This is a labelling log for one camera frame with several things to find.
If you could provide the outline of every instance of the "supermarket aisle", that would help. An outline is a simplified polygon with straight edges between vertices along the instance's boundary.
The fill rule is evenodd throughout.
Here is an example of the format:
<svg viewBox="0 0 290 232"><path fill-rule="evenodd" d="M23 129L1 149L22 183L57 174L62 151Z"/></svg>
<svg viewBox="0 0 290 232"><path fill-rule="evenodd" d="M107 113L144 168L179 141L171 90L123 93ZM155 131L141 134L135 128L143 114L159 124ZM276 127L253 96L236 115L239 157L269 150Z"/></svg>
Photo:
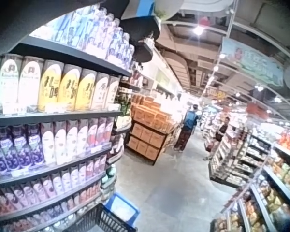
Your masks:
<svg viewBox="0 0 290 232"><path fill-rule="evenodd" d="M140 208L139 232L209 231L235 189L209 180L206 154L200 131L182 154L170 149L155 166L126 152L117 165L116 190Z"/></svg>

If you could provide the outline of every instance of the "ceiling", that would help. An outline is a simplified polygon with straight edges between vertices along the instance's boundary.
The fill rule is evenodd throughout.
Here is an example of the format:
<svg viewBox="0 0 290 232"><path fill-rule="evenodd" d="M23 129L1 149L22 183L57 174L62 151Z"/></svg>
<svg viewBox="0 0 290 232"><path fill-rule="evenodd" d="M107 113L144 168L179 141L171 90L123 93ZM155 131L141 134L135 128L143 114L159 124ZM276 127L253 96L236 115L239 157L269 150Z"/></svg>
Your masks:
<svg viewBox="0 0 290 232"><path fill-rule="evenodd" d="M219 58L222 38L229 37L271 57L284 68L290 67L290 12L279 0L236 1L184 0L179 11L162 22L156 47L183 89L192 95L201 96L213 75L210 85L228 93L227 99L219 104L254 101L271 110L271 117L290 120L290 85L285 83L290 72L285 72L283 86L276 87L256 81L239 67ZM210 24L198 36L193 30L204 17ZM217 64L219 70L213 72ZM258 92L257 84L265 89ZM277 96L282 103L274 101Z"/></svg>

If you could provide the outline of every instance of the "woman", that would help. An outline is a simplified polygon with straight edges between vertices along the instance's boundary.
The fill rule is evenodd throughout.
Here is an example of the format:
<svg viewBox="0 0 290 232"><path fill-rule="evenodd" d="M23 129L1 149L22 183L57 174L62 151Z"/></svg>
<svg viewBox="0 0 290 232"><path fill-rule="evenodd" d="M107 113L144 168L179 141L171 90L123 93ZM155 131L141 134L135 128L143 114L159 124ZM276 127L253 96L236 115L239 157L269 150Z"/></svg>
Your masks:
<svg viewBox="0 0 290 232"><path fill-rule="evenodd" d="M220 144L224 134L226 133L227 129L228 129L228 124L230 122L230 118L226 117L224 119L224 124L219 128L219 130L216 132L215 134L215 140L214 140L214 145L213 148L217 148L218 145ZM212 156L214 155L216 149L212 149L211 153L209 156L204 157L203 160L211 160Z"/></svg>

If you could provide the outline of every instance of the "yellow bottle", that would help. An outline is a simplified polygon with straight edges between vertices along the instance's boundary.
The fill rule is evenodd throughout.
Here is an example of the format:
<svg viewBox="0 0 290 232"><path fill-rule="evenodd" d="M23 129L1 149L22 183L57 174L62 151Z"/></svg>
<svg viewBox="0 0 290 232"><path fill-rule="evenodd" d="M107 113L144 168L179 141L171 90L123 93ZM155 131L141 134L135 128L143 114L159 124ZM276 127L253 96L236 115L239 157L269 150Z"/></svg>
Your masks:
<svg viewBox="0 0 290 232"><path fill-rule="evenodd" d="M75 110L87 111L90 108L97 72L83 69L78 85Z"/></svg>
<svg viewBox="0 0 290 232"><path fill-rule="evenodd" d="M63 66L59 61L45 61L39 88L39 111L45 112L47 104L57 102Z"/></svg>
<svg viewBox="0 0 290 232"><path fill-rule="evenodd" d="M75 99L78 88L79 77L82 68L66 64L63 68L62 80L60 83L58 102L66 104L66 111L74 111Z"/></svg>

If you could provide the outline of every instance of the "hanging banner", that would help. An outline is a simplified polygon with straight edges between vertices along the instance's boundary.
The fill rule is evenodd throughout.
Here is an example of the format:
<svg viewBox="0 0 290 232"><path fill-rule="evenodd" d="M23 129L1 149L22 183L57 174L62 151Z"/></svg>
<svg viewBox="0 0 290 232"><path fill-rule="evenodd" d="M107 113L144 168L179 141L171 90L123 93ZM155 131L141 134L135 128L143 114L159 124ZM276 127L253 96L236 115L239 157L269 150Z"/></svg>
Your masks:
<svg viewBox="0 0 290 232"><path fill-rule="evenodd" d="M283 86L283 67L258 50L232 39L223 38L221 53L256 80Z"/></svg>

